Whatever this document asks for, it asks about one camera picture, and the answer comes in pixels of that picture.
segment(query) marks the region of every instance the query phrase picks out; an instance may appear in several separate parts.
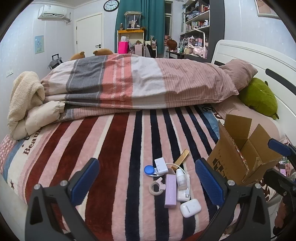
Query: door frame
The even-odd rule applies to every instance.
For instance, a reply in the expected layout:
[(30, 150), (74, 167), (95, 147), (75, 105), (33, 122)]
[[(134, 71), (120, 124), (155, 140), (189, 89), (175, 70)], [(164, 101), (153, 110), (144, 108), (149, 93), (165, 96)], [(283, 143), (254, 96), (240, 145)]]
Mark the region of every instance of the door frame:
[(86, 19), (86, 18), (90, 18), (90, 17), (93, 17), (93, 16), (97, 16), (97, 15), (101, 15), (102, 16), (102, 21), (101, 21), (101, 29), (102, 29), (102, 49), (104, 48), (105, 44), (104, 44), (104, 12), (97, 12), (97, 13), (94, 13), (94, 14), (91, 14), (91, 15), (87, 15), (85, 17), (82, 17), (82, 18), (78, 18), (75, 20), (75, 25), (74, 25), (74, 45), (75, 45), (75, 52), (78, 53), (78, 48), (77, 48), (77, 22), (78, 21), (81, 21), (83, 19)]

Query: window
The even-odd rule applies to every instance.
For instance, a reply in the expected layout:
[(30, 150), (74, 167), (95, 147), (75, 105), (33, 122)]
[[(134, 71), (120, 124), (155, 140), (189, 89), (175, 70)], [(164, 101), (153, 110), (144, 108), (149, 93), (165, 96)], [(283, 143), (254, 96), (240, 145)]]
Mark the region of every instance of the window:
[(172, 36), (173, 2), (165, 1), (165, 35)]

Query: framed picture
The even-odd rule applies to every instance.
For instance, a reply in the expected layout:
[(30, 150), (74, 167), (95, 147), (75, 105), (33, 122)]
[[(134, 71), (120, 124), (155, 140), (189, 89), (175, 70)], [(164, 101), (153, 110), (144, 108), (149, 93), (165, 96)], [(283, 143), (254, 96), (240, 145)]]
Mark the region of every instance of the framed picture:
[(277, 18), (279, 16), (263, 0), (255, 0), (258, 17)]
[(35, 54), (44, 52), (44, 35), (36, 36), (35, 38)]

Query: gray backpack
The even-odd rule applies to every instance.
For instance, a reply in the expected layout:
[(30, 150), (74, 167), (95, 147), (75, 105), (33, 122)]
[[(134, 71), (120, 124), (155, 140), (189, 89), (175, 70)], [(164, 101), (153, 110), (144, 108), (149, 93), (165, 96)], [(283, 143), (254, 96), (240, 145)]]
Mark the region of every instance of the gray backpack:
[(50, 70), (53, 70), (54, 68), (58, 67), (62, 63), (62, 58), (59, 58), (59, 54), (52, 56), (52, 61), (49, 63), (48, 67)]

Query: blue cap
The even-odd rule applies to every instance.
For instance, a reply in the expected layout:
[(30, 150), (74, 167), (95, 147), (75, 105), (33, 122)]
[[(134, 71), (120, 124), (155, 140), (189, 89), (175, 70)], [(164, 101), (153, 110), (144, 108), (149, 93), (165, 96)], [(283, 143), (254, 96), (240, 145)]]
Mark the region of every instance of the blue cap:
[(152, 175), (152, 174), (154, 174), (154, 171), (155, 171), (154, 167), (151, 165), (145, 166), (145, 168), (144, 168), (144, 172), (146, 175)]

